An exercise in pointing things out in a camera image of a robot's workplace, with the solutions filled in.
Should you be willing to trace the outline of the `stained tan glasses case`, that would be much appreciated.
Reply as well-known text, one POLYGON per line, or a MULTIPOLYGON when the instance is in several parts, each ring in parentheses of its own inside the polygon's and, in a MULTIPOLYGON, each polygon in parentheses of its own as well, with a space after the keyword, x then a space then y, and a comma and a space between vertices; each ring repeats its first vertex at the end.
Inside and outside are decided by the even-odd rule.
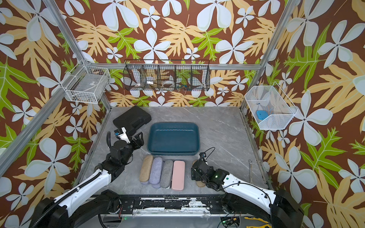
MULTIPOLYGON (((197 160, 193 160, 192 165, 194 165, 197 162, 197 160)), ((204 188, 206 186, 205 183, 203 183, 202 181, 196 181, 196 185, 200 188, 204 188)))

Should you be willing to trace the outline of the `pink hard glasses case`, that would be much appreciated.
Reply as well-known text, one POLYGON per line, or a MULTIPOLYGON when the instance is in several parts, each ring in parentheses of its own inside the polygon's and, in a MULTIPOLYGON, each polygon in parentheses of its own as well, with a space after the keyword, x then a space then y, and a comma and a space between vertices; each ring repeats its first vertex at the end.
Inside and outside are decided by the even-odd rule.
POLYGON ((184 189, 184 179, 185 179, 185 162, 174 161, 171 188, 175 191, 182 191, 184 189))

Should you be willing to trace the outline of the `tan fabric glasses case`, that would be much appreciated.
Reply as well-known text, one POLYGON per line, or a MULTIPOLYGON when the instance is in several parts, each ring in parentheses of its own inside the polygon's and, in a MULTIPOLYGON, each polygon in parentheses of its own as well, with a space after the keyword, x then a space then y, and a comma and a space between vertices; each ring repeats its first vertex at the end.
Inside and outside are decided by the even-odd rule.
POLYGON ((150 179, 150 173, 153 165, 154 157, 152 155, 147 155, 142 163, 140 170, 139 181, 142 184, 148 184, 150 179))

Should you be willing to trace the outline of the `lilac fabric glasses case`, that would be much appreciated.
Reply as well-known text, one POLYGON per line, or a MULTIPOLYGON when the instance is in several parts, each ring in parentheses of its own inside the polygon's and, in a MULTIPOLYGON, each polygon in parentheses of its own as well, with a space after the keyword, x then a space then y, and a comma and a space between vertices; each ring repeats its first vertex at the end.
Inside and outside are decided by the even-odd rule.
POLYGON ((156 157, 153 160, 150 177, 149 177, 149 183, 152 185, 159 185, 161 174, 163 169, 163 160, 161 157, 156 157))

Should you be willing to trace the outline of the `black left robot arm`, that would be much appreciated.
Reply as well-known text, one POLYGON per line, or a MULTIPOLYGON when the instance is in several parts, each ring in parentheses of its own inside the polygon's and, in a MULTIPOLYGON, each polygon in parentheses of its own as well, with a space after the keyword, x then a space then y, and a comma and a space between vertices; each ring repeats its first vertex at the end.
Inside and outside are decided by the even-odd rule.
POLYGON ((110 133, 106 139, 109 148, 106 159, 73 189, 55 199, 42 200, 35 208, 31 228, 77 228, 96 215, 117 211, 119 196, 113 191, 106 190, 92 201, 88 199, 119 177, 131 163, 133 152, 144 145, 144 138, 140 132, 135 137, 119 135, 114 144, 110 143, 110 133))

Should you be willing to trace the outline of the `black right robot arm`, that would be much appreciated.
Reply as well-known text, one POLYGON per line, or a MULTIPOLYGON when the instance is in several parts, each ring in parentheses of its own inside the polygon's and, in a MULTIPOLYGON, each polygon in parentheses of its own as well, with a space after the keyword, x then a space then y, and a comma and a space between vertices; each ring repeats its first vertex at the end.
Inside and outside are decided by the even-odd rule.
POLYGON ((207 158, 205 152, 200 153, 191 168, 192 180, 224 192, 221 203, 226 212, 249 214, 268 221, 274 228, 301 227, 304 211, 290 193, 260 188, 225 170, 215 170, 207 158))

